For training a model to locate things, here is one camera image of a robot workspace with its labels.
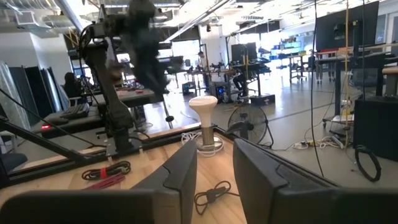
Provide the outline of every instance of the wooden table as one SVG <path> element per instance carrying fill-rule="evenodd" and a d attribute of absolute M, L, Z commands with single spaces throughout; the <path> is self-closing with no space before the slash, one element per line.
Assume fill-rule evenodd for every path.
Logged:
<path fill-rule="evenodd" d="M 161 133 L 152 134 L 151 137 L 161 134 L 180 131 L 198 126 L 192 124 L 182 128 L 176 128 Z M 197 187 L 196 193 L 205 192 L 213 188 L 218 182 L 227 180 L 231 182 L 231 192 L 237 193 L 237 187 L 234 179 L 233 170 L 233 142 L 229 139 L 224 140 L 224 150 L 217 153 L 213 157 L 202 157 L 198 155 L 198 172 L 197 172 Z M 130 189 L 142 179 L 153 173 L 159 166 L 161 166 L 171 155 L 173 155 L 179 148 L 181 143 L 173 143 L 155 149 L 144 151 L 140 154 L 123 157 L 122 161 L 129 161 L 131 163 L 131 172 L 126 175 L 126 179 L 108 189 Z M 89 153 L 96 149 L 86 149 L 83 152 Z M 56 156 L 42 161 L 36 161 L 25 165 L 25 167 L 37 166 L 52 161 L 63 159 L 62 156 Z M 81 174 L 88 169 L 102 168 L 109 166 L 110 163 L 100 162 L 90 166 L 82 167 L 75 170 L 70 170 L 60 174 L 55 174 L 49 177 L 25 182 L 19 185 L 11 186 L 0 190 L 0 206 L 10 197 L 29 191 L 29 190 L 60 190 L 60 189 L 83 189 L 96 183 L 96 181 L 87 181 L 81 178 Z M 245 217 L 241 201 L 238 197 L 232 195 L 224 195 L 219 198 L 214 204 L 211 204 L 205 214 L 200 216 L 193 207 L 192 223 L 245 223 Z"/>

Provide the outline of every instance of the black monitor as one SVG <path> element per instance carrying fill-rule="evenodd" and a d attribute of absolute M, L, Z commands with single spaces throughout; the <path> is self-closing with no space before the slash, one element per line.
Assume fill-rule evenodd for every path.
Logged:
<path fill-rule="evenodd" d="M 256 47 L 256 43 L 247 43 L 245 44 L 247 51 L 248 51 L 248 57 L 249 60 L 254 60 L 257 59 L 257 47 Z"/>
<path fill-rule="evenodd" d="M 180 72 L 182 70 L 183 63 L 183 56 L 159 58 L 159 66 L 163 71 L 166 70 L 168 74 Z"/>
<path fill-rule="evenodd" d="M 243 62 L 244 53 L 247 51 L 249 60 L 257 59 L 256 43 L 231 45 L 232 61 Z"/>
<path fill-rule="evenodd" d="M 231 45 L 231 54 L 232 54 L 233 62 L 242 62 L 243 61 L 243 53 L 244 53 L 244 45 L 243 44 Z"/>
<path fill-rule="evenodd" d="M 374 45 L 377 26 L 379 1 L 358 6 L 349 10 L 348 46 Z M 317 18 L 317 51 L 337 49 L 346 46 L 345 41 L 346 11 L 336 12 Z"/>

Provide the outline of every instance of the black strap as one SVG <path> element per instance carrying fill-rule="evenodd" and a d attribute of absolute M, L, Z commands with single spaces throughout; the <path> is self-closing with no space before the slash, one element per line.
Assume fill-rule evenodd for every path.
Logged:
<path fill-rule="evenodd" d="M 372 162 L 373 162 L 373 164 L 374 164 L 374 167 L 376 168 L 376 176 L 375 176 L 375 177 L 371 177 L 371 176 L 365 171 L 365 169 L 362 167 L 361 161 L 359 161 L 359 153 L 365 153 L 365 154 L 367 154 L 367 155 L 371 158 L 371 160 L 372 160 Z M 356 163 L 357 163 L 357 165 L 358 165 L 359 171 L 361 171 L 361 173 L 365 176 L 365 178 L 368 179 L 368 181 L 370 181 L 370 182 L 377 182 L 377 181 L 380 180 L 380 176 L 381 176 L 381 166 L 380 166 L 379 160 L 378 160 L 377 157 L 373 154 L 372 151 L 370 151 L 369 149 L 366 149 L 364 146 L 358 146 L 358 147 L 355 149 L 355 160 L 356 160 Z"/>

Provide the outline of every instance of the window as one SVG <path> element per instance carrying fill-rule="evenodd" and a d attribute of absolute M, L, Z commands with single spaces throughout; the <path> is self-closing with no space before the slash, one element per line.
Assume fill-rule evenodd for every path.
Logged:
<path fill-rule="evenodd" d="M 194 67 L 198 65 L 198 53 L 200 51 L 199 40 L 173 42 L 172 50 L 174 56 L 183 56 L 184 61 L 189 60 L 190 64 Z"/>

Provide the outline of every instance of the lamp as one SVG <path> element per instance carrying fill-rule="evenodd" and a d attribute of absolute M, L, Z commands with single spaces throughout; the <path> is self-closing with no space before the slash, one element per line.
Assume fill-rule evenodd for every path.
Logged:
<path fill-rule="evenodd" d="M 189 107 L 200 117 L 202 138 L 197 140 L 197 148 L 201 152 L 214 153 L 223 147 L 223 141 L 214 136 L 211 127 L 211 114 L 217 102 L 214 96 L 197 96 L 189 101 Z"/>

